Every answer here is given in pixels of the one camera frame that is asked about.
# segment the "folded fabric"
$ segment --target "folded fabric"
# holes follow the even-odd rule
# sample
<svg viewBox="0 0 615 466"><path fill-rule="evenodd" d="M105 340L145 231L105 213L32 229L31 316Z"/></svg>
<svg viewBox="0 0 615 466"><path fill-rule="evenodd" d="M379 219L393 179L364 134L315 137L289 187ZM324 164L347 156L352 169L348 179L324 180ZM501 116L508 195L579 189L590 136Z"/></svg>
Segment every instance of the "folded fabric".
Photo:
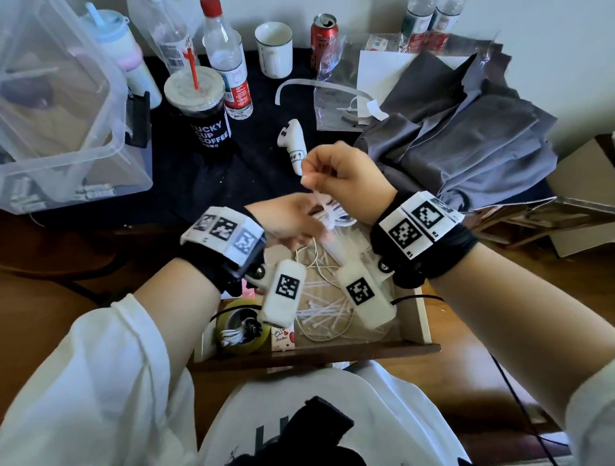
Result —
<svg viewBox="0 0 615 466"><path fill-rule="evenodd" d="M427 189L457 210L523 192L555 169L544 137L557 119L506 86L509 61L474 55L453 70L420 54L381 106L390 117L355 146L398 189Z"/></svg>

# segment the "blue tumbler lid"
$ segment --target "blue tumbler lid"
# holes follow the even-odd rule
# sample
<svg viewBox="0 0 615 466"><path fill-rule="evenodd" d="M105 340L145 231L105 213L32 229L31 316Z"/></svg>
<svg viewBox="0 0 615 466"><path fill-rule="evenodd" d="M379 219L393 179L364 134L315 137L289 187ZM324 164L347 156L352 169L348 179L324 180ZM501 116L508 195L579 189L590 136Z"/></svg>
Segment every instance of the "blue tumbler lid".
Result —
<svg viewBox="0 0 615 466"><path fill-rule="evenodd" d="M85 28L100 44L115 42L129 32L129 19L113 10L97 10L88 2L85 4L88 13L81 17Z"/></svg>

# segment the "forearm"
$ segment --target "forearm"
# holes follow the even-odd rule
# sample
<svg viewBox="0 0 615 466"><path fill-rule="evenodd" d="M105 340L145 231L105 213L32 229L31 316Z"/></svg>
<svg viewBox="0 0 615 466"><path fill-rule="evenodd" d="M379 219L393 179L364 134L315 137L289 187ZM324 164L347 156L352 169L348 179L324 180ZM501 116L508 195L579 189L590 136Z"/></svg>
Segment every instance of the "forearm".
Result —
<svg viewBox="0 0 615 466"><path fill-rule="evenodd" d="M173 387L220 303L220 292L190 263L173 259L135 294L167 347Z"/></svg>
<svg viewBox="0 0 615 466"><path fill-rule="evenodd" d="M570 396L615 358L607 321L481 244L430 282L561 426Z"/></svg>

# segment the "white sleeve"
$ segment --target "white sleeve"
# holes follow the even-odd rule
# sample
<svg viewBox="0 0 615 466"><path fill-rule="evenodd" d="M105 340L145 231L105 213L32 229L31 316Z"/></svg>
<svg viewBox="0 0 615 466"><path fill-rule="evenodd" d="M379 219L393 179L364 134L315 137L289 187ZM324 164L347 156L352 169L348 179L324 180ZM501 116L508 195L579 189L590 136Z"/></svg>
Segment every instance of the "white sleeve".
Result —
<svg viewBox="0 0 615 466"><path fill-rule="evenodd" d="M162 336L134 296L84 314L11 404L0 464L181 463L196 455L194 410L173 398L194 387L184 373L169 400L169 379Z"/></svg>
<svg viewBox="0 0 615 466"><path fill-rule="evenodd" d="M615 360L583 383L570 398L566 429L582 466L612 465L615 458Z"/></svg>

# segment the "mug rim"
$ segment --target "mug rim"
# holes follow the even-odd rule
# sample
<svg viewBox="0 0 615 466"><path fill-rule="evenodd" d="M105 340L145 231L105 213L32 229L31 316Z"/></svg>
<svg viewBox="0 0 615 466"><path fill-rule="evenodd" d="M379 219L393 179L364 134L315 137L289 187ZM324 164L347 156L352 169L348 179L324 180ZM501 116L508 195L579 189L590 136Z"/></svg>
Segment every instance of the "mug rim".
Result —
<svg viewBox="0 0 615 466"><path fill-rule="evenodd" d="M286 42L284 42L283 44L277 44L277 45L271 45L271 44L265 44L264 42L260 41L258 39L258 36L256 35L256 32L258 31L258 28L261 28L262 26L266 26L266 25L282 25L285 26L286 28L288 28L288 30L290 31L290 39L288 39ZM256 29L254 29L254 38L256 39L256 41L261 44L264 45L265 47L283 47L285 45L288 45L289 42L292 42L293 40L293 28L291 28L288 24L286 23L282 23L280 21L267 21L265 23L259 24Z"/></svg>

